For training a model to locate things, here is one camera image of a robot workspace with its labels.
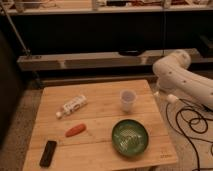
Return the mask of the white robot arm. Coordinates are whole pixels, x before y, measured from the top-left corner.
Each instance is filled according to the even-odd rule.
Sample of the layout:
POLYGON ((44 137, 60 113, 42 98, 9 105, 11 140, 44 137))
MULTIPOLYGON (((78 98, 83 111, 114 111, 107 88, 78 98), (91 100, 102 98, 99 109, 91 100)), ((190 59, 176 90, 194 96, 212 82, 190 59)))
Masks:
POLYGON ((213 110, 213 80, 188 71, 190 64, 190 55, 181 49, 157 60, 152 66, 157 86, 164 92, 180 89, 213 110))

